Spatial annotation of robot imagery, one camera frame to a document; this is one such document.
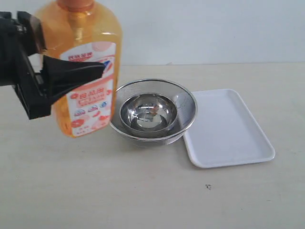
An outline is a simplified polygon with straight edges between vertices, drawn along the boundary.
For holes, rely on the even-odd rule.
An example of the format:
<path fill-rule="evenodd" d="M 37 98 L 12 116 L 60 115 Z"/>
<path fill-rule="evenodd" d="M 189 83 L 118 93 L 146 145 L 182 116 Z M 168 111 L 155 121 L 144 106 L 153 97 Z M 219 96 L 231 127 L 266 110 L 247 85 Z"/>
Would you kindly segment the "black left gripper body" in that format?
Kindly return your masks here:
<path fill-rule="evenodd" d="M 51 114 L 51 105 L 47 103 L 40 89 L 39 74 L 29 61 L 29 56 L 21 44 L 23 31 L 12 13 L 0 13 L 0 84 L 10 85 L 14 89 L 30 120 L 47 117 Z"/>

